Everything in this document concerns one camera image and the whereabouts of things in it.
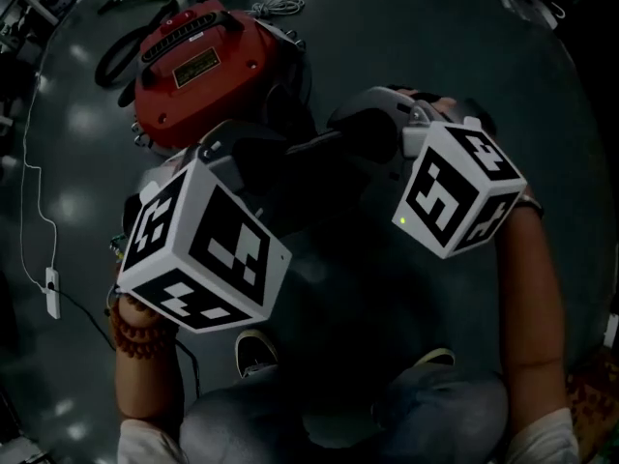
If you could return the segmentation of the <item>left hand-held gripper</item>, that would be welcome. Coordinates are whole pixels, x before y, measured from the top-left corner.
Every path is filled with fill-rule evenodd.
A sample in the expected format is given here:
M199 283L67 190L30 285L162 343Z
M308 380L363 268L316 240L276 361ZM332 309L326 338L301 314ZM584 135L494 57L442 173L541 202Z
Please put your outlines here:
M146 173L117 285L196 334L267 320L291 252L240 194L280 172L289 141L227 120Z

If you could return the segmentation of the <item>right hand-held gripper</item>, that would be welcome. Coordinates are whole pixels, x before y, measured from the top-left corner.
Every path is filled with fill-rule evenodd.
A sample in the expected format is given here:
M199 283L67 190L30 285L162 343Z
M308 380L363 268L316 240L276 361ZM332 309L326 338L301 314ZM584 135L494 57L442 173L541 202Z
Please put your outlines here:
M387 87L345 101L327 128L374 162L395 156L402 133L403 154L414 162L393 224L441 259L487 243L527 186L480 118L450 118Z

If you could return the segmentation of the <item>person's right forearm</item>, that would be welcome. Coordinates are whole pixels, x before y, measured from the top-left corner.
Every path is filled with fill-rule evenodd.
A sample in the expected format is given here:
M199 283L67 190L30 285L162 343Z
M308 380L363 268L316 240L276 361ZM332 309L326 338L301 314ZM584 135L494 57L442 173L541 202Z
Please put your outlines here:
M516 435L567 407L565 311L543 220L511 210L495 234L501 365Z

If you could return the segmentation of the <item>person's left forearm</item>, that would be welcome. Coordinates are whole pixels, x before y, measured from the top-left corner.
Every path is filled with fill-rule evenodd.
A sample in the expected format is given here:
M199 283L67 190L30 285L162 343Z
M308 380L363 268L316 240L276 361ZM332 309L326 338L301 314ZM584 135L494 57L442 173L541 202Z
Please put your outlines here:
M184 385L176 352L178 326L129 294L110 310L116 353L115 390L125 419L176 433L184 416Z

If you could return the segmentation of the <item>person's right hand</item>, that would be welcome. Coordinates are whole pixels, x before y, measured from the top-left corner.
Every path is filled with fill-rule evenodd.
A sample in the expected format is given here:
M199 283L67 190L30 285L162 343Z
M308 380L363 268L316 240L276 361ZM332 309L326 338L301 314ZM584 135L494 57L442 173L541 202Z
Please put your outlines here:
M496 125L490 114L471 98L457 101L448 97L427 94L426 101L450 122L463 124L467 117L475 118L487 134L496 135Z

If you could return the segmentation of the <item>red vacuum cleaner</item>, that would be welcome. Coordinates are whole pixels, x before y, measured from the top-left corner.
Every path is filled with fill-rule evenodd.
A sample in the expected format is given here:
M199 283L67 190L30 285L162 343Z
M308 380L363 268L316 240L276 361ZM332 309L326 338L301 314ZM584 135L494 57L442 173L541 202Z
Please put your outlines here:
M165 19L141 43L137 64L135 117L153 148L186 148L227 120L292 139L315 133L305 42L217 0Z

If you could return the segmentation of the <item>black wrist band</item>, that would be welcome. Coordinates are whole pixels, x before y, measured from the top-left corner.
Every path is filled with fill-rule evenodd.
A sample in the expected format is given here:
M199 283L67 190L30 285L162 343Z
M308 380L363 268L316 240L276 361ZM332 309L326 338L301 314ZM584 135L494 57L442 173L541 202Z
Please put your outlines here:
M545 215L545 209L541 203L533 196L526 193L523 193L518 197L513 206L513 210L515 209L530 209L535 212L539 219L543 219Z

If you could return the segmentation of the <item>person's left shoe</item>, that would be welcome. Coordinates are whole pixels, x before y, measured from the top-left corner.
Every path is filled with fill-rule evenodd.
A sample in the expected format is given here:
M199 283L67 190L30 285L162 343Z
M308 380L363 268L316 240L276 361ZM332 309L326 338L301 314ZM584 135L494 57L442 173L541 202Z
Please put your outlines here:
M235 341L237 370L246 378L262 368L279 363L278 351L268 336L258 329L239 333Z

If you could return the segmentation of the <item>person's shoe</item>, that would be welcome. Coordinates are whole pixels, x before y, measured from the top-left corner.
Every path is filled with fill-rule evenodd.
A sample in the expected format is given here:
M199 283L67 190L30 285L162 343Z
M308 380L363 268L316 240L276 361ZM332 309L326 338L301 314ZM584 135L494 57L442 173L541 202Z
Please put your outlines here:
M258 329L239 333L235 341L237 370L246 378L262 368L279 363L278 351L268 336Z
M451 349L445 348L445 347L439 347L421 356L413 364L413 366L417 367L417 366L421 366L421 365L429 364L429 363L454 366L456 364L456 356Z

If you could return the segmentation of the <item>white power strip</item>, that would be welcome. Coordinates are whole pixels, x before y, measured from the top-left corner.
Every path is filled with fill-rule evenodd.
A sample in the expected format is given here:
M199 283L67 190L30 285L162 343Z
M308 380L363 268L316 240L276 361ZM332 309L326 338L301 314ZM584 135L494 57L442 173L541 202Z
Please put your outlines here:
M60 283L58 272L47 267L45 269L45 300L47 313L55 320L61 318Z

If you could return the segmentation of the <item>person's right shoe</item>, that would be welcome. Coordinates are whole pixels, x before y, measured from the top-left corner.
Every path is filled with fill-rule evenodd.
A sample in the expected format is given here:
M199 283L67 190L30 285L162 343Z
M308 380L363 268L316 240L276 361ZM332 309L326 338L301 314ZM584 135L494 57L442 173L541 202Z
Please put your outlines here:
M429 364L429 363L454 366L456 364L456 356L451 349L445 348L445 347L439 347L421 356L413 364L413 366L417 367L417 366L421 366L421 365Z

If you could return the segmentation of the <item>person's left leg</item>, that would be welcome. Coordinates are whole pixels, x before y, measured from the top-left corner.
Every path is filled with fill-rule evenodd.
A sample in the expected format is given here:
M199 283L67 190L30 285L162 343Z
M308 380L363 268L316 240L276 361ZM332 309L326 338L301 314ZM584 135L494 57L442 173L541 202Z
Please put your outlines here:
M307 464L314 454L285 388L251 379L196 401L179 443L188 464Z

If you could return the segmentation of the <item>person's leg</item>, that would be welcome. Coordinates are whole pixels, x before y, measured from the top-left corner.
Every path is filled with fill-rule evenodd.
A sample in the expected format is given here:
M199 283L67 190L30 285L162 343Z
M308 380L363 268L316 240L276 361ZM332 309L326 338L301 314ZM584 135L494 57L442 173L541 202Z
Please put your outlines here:
M307 464L314 454L285 388L251 379L196 401L179 443L188 464Z
M372 405L378 464L487 464L507 427L506 388L493 373L424 363L400 373Z

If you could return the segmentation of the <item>person's right leg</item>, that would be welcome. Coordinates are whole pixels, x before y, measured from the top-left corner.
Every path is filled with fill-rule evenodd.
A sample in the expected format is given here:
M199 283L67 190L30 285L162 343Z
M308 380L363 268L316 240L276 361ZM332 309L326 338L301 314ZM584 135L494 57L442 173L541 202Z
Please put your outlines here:
M400 373L372 405L378 464L487 464L507 427L506 388L493 373L424 363Z

